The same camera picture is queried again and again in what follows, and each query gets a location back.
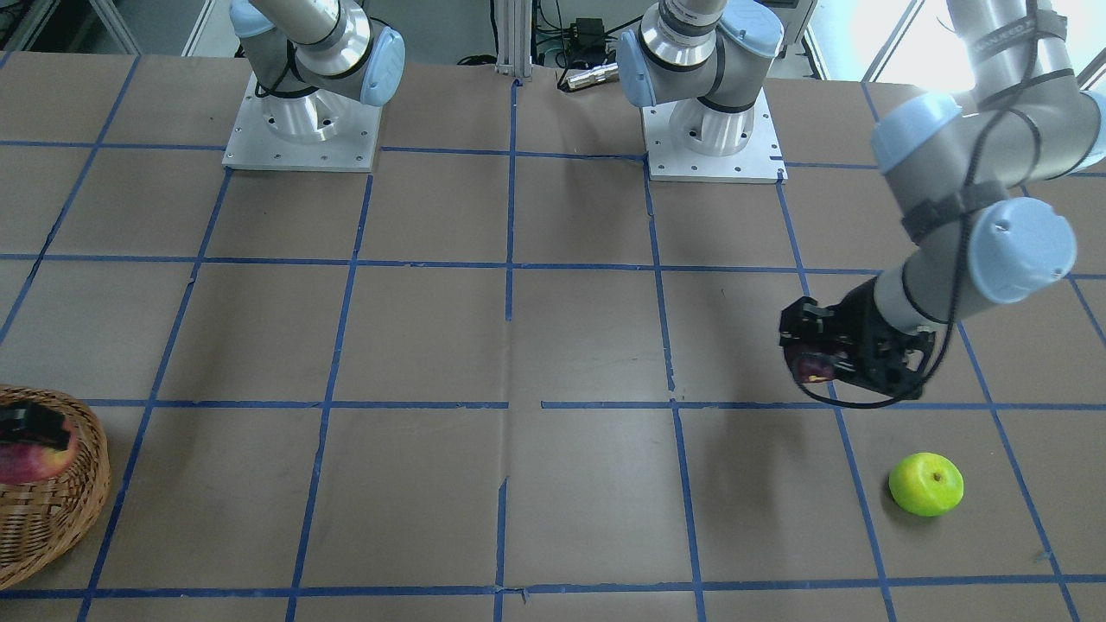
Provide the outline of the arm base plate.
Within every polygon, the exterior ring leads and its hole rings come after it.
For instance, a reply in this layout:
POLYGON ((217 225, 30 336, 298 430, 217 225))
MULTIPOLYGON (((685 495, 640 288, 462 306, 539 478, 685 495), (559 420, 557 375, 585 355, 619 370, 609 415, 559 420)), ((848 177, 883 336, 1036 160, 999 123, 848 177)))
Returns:
POLYGON ((226 141, 222 165, 249 172, 371 173, 383 108, 317 91, 257 95, 255 75, 226 141))
POLYGON ((739 113, 708 108, 698 99, 644 107, 641 129, 653 182, 789 180, 764 90, 739 113))

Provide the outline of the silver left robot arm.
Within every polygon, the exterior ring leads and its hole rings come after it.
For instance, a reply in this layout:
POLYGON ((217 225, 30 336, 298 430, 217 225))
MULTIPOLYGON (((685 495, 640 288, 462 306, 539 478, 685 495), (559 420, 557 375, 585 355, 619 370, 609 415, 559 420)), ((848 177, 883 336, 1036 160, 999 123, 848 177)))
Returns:
MULTIPOLYGON (((917 400, 945 361, 957 320, 1022 301, 1068 273, 1076 237, 1046 203, 1014 197, 1103 159, 1103 96, 1078 87, 1067 22, 1050 1, 950 1, 975 113, 945 93, 910 99, 876 124, 874 160, 916 251, 822 308, 779 317, 779 346, 802 392, 841 381, 917 400)), ((754 1, 659 1, 616 48, 620 87, 661 146, 690 166, 734 165, 755 135, 778 15, 754 1)))

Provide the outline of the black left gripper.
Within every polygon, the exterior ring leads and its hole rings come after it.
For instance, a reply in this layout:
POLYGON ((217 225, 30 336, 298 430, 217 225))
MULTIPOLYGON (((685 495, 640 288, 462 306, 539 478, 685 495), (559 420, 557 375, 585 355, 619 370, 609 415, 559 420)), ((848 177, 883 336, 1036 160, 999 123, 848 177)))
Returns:
MULTIPOLYGON (((841 302, 822 307, 802 296, 779 314, 779 346, 803 348, 838 357, 834 381, 884 395, 888 400, 918 400, 924 395, 925 367, 935 350, 929 332, 907 334, 881 318, 874 299, 872 278, 853 288, 841 302)), ((810 384, 799 385, 810 398, 817 394, 810 384)))

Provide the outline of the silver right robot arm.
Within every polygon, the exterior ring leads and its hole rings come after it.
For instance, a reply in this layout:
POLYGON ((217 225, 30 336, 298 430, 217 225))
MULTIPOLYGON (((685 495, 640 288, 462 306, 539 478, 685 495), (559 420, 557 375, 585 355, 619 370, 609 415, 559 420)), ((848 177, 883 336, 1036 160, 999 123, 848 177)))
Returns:
POLYGON ((237 170, 368 172, 404 39, 363 1, 233 1, 252 70, 225 164, 237 170))

